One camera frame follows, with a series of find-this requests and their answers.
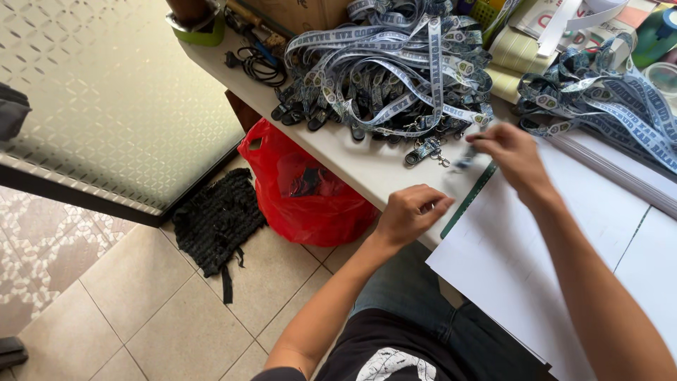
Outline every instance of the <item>tiled floor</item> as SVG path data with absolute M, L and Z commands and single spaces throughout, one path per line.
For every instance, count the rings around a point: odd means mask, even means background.
M 242 246 L 245 268 L 229 263 L 234 302 L 224 306 L 220 278 L 176 248 L 171 224 L 137 225 L 19 334 L 30 359 L 0 381 L 248 381 L 368 233 L 321 248 L 258 230 Z
M 18 334 L 134 225 L 0 186 L 0 338 Z

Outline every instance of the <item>left hand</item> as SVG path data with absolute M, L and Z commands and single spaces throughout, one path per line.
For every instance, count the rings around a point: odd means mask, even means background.
M 425 233 L 454 202 L 426 184 L 391 193 L 372 236 L 399 250 Z

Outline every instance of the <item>blue handle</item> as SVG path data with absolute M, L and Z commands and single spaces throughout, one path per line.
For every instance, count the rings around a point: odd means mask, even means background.
M 263 44 L 262 44 L 261 42 L 256 41 L 255 46 L 256 46 L 256 48 L 261 52 L 261 54 L 263 54 L 263 56 L 265 57 L 265 59 L 266 59 L 266 60 L 269 60 L 270 63 L 273 64 L 273 66 L 277 66 L 277 65 L 278 65 L 278 61 L 275 59 L 275 57 L 273 57 L 272 54 L 270 54 L 270 52 L 268 51 L 268 49 L 266 49 L 265 46 L 263 46 Z

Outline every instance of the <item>black cloth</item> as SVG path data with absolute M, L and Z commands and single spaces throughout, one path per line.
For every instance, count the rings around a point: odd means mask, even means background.
M 226 262 L 237 251 L 239 265 L 244 267 L 240 245 L 266 224 L 251 178 L 249 168 L 233 169 L 201 189 L 172 216 L 179 249 L 195 260 L 205 278 L 218 273 L 223 276 L 224 304 L 233 302 Z
M 363 381 L 376 372 L 388 381 L 471 381 L 453 350 L 410 321 L 371 308 L 348 320 L 317 381 Z M 304 381 L 291 367 L 269 369 L 252 381 Z
M 0 140 L 15 138 L 30 111 L 25 94 L 0 83 Z

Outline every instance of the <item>green ruler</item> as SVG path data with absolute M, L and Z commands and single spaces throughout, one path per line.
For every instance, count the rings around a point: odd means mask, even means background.
M 442 239 L 444 239 L 444 237 L 446 237 L 447 234 L 449 234 L 449 230 L 451 230 L 454 227 L 458 219 L 461 218 L 461 215 L 465 213 L 465 211 L 468 209 L 468 206 L 470 206 L 475 197 L 477 197 L 477 195 L 479 194 L 479 191 L 481 191 L 482 188 L 484 188 L 484 185 L 487 184 L 487 181 L 489 181 L 494 172 L 496 172 L 496 168 L 498 167 L 496 167 L 496 164 L 494 164 L 493 161 L 489 163 L 489 165 L 487 165 L 487 169 L 484 170 L 482 176 L 479 176 L 477 182 L 470 190 L 470 193 L 468 193 L 466 198 L 461 203 L 460 207 L 458 207 L 458 209 L 456 210 L 456 213 L 454 213 L 454 215 L 452 216 L 452 219 L 449 220 L 447 226 L 444 226 L 444 230 L 442 230 L 442 234 L 440 234 L 440 237 L 442 237 Z

